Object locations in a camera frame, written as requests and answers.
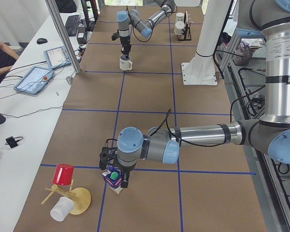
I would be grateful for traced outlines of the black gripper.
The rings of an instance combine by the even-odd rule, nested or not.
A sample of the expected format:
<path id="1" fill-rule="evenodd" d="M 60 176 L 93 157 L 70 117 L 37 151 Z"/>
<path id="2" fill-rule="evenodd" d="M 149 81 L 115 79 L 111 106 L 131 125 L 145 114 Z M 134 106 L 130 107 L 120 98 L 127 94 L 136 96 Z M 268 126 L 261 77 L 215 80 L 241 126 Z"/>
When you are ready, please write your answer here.
<path id="1" fill-rule="evenodd" d="M 121 53 L 125 56 L 125 58 L 129 58 L 129 53 L 131 50 L 131 37 L 128 36 L 120 36 L 118 32 L 113 33 L 111 39 L 112 41 L 115 41 L 116 39 L 120 39 L 120 42 L 122 44 Z"/>
<path id="2" fill-rule="evenodd" d="M 99 168 L 105 170 L 107 166 L 118 168 L 117 147 L 103 147 L 100 153 Z M 129 184 L 130 171 L 124 169 L 121 171 L 121 187 L 127 188 Z"/>

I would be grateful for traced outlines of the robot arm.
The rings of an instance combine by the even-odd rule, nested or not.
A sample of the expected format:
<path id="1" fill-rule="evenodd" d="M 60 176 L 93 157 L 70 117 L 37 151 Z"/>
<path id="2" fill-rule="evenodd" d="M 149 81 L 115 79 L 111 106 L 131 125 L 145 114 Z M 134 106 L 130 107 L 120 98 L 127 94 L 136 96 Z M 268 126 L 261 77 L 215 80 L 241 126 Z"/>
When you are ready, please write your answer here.
<path id="1" fill-rule="evenodd" d="M 147 38 L 151 36 L 157 24 L 175 13 L 176 4 L 173 0 L 157 0 L 155 3 L 161 9 L 147 20 L 142 20 L 135 9 L 117 12 L 118 29 L 112 35 L 112 41 L 120 39 L 122 44 L 121 52 L 125 57 L 129 56 L 131 50 L 130 26 L 139 31 L 143 37 Z"/>
<path id="2" fill-rule="evenodd" d="M 137 10 L 117 12 L 118 30 L 112 40 L 120 38 L 123 55 L 131 50 L 131 29 L 143 37 L 164 19 L 175 14 L 174 0 L 155 0 L 161 8 L 147 20 Z M 182 63 L 182 76 L 189 85 L 210 85 L 216 81 L 213 58 L 224 16 L 229 15 L 231 0 L 209 1 L 195 57 Z M 233 121 L 230 124 L 169 128 L 167 118 L 143 134 L 135 127 L 126 127 L 118 139 L 107 139 L 100 153 L 99 167 L 113 166 L 121 170 L 121 187 L 127 188 L 130 172 L 137 160 L 167 164 L 178 161 L 180 146 L 214 147 L 232 143 L 248 145 L 281 163 L 290 164 L 290 0 L 240 0 L 236 32 L 240 38 L 266 39 L 265 110 L 259 119 Z"/>

